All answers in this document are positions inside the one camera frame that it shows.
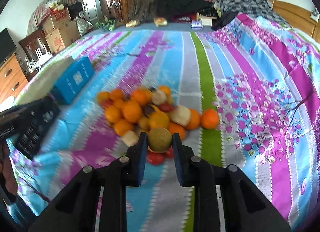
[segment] television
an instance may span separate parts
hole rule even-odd
[[[6,61],[6,59],[17,50],[8,29],[5,28],[0,33],[0,65]]]

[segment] blue box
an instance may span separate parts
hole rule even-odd
[[[88,57],[72,63],[55,82],[51,94],[58,103],[70,105],[81,89],[89,82],[94,71]]]

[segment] wooden dresser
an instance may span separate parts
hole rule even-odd
[[[0,104],[9,96],[15,98],[28,84],[15,55],[12,55],[0,68]]]

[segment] wooden headboard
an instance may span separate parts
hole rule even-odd
[[[312,20],[310,11],[289,3],[277,0],[270,1],[273,4],[273,10],[286,19],[292,27],[304,31],[320,42],[320,21],[317,23]]]

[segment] red tomato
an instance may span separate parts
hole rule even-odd
[[[165,155],[166,157],[172,159],[172,158],[173,158],[173,149],[172,149],[172,147],[170,147],[170,148],[164,153],[164,155]]]
[[[164,162],[164,154],[156,154],[152,152],[148,152],[147,161],[152,165],[160,165]]]
[[[168,113],[172,110],[174,110],[174,106],[171,106],[168,102],[165,102],[161,105],[158,106],[158,108],[160,109],[160,111]]]

